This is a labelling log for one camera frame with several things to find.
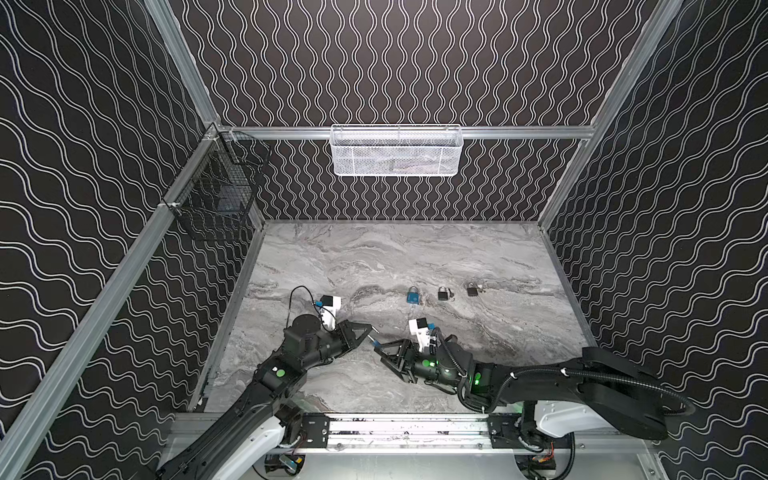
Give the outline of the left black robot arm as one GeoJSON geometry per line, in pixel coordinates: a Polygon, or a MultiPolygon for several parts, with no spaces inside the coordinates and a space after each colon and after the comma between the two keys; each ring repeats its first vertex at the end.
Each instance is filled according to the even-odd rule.
{"type": "Polygon", "coordinates": [[[327,331],[320,317],[303,314],[284,329],[278,349],[253,373],[229,409],[190,446],[159,467],[157,479],[212,479],[255,430],[275,418],[304,385],[310,369],[359,347],[373,326],[349,320],[327,331]]]}

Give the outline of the black padlock with key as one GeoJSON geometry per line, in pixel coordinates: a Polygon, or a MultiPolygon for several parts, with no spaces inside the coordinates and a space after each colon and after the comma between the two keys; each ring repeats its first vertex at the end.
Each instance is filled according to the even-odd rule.
{"type": "Polygon", "coordinates": [[[452,290],[446,286],[439,286],[437,290],[437,299],[439,301],[449,301],[454,297],[452,290]]]}

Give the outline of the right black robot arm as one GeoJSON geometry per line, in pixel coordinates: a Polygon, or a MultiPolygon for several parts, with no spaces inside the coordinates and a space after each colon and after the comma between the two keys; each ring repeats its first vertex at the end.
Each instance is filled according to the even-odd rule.
{"type": "Polygon", "coordinates": [[[546,402],[567,402],[589,408],[625,435],[664,440],[669,418],[696,411],[687,396],[598,347],[584,347],[580,357],[560,363],[529,366],[478,362],[453,335],[439,336],[425,352],[408,339],[378,344],[374,351],[400,380],[422,380],[476,413],[491,414],[515,403],[528,410],[546,402]]]}

